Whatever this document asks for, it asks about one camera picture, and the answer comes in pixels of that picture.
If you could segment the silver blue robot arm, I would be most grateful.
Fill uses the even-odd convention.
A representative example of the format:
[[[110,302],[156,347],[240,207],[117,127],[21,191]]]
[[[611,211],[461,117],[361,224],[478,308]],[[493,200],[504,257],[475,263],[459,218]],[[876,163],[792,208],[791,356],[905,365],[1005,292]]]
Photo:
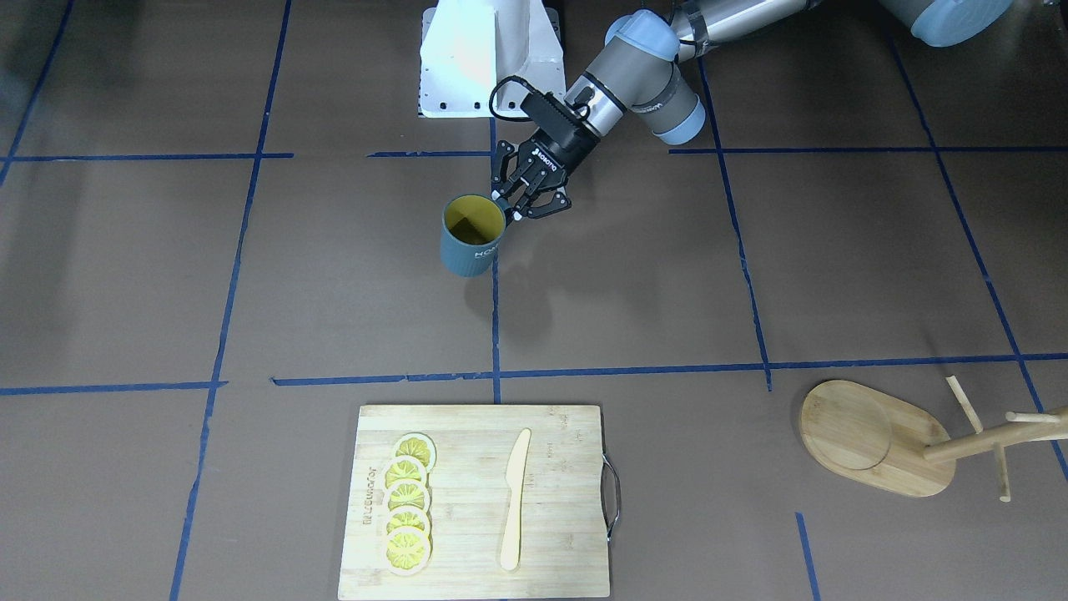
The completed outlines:
[[[668,145],[701,132],[706,109],[680,65],[794,15],[814,1],[684,1],[666,17],[647,7],[621,16],[603,49],[562,95],[515,73],[520,118],[537,126],[521,144],[502,141],[491,167],[491,200],[507,224],[567,210],[566,183],[626,114],[637,114]]]

